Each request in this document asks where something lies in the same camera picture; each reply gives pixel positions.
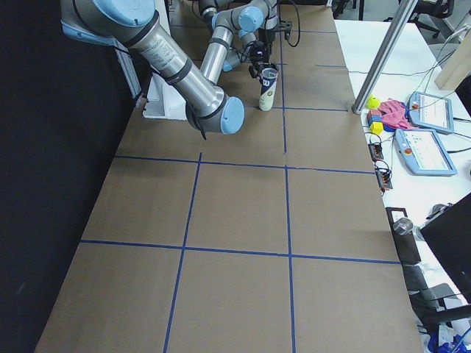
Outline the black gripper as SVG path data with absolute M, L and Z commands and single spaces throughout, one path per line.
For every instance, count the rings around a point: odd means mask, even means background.
M 263 70 L 269 65 L 270 48 L 262 41 L 251 42 L 249 59 L 255 70 Z
M 276 39 L 276 31 L 273 29 L 260 28 L 258 30 L 258 39 L 264 44 L 264 46 L 272 46 Z

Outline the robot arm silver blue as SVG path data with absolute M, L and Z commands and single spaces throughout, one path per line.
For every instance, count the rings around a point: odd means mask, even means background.
M 275 1 L 250 1 L 223 10 L 224 1 L 202 1 L 199 13 L 213 34 L 204 60 L 192 59 L 160 24 L 154 1 L 62 1 L 61 24 L 71 39 L 110 46 L 118 41 L 136 50 L 186 102 L 189 124 L 205 135 L 237 133 L 244 122 L 242 100 L 217 86 L 234 34 L 274 29 L 279 21 Z
M 200 19 L 211 38 L 201 69 L 210 80 L 249 63 L 252 77 L 270 65 L 278 15 L 273 1 L 199 1 Z

